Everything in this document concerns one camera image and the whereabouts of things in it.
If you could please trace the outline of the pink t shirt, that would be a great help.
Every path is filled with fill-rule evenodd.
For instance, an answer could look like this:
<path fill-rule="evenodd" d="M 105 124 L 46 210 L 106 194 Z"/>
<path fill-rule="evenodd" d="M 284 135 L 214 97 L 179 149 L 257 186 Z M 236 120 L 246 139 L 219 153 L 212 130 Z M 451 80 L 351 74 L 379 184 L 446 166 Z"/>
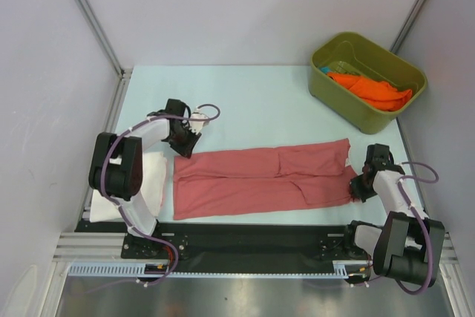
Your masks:
<path fill-rule="evenodd" d="M 323 209 L 352 201 L 350 141 L 176 157 L 174 219 Z"/>

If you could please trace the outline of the orange t shirt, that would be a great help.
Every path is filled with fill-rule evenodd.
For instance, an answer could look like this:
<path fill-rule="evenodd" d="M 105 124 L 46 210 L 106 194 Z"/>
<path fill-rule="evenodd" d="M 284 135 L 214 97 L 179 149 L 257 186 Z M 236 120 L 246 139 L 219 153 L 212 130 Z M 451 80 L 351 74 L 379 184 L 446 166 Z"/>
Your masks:
<path fill-rule="evenodd" d="M 327 76 L 381 111 L 398 111 L 408 104 L 413 96 L 411 89 L 400 91 L 388 82 L 375 81 L 361 75 L 329 72 Z"/>

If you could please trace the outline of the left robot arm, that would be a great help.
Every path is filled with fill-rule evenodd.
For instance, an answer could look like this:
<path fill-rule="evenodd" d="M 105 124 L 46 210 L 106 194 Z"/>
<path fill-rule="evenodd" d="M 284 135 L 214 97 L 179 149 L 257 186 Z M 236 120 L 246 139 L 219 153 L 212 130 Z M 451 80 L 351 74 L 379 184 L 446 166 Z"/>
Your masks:
<path fill-rule="evenodd" d="M 157 219 L 141 193 L 143 156 L 146 149 L 163 142 L 181 157 L 190 158 L 203 126 L 211 121 L 201 107 L 191 110 L 179 99 L 121 134 L 101 132 L 96 137 L 88 184 L 112 203 L 124 220 L 128 233 L 140 237 L 138 248 L 146 256 L 158 256 L 164 240 L 154 233 Z"/>

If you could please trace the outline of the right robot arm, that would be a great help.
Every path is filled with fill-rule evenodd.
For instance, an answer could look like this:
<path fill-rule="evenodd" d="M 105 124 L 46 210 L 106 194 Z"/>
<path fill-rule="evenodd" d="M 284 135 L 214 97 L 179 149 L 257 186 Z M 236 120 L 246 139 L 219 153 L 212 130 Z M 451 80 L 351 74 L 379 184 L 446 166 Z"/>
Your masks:
<path fill-rule="evenodd" d="M 445 239 L 445 226 L 417 206 L 407 190 L 409 180 L 437 183 L 439 175 L 427 179 L 404 172 L 389 146 L 367 147 L 362 173 L 349 184 L 353 198 L 366 202 L 379 197 L 387 213 L 383 226 L 354 220 L 345 229 L 342 249 L 350 258 L 364 253 L 379 277 L 393 279 L 409 295 L 432 287 Z"/>

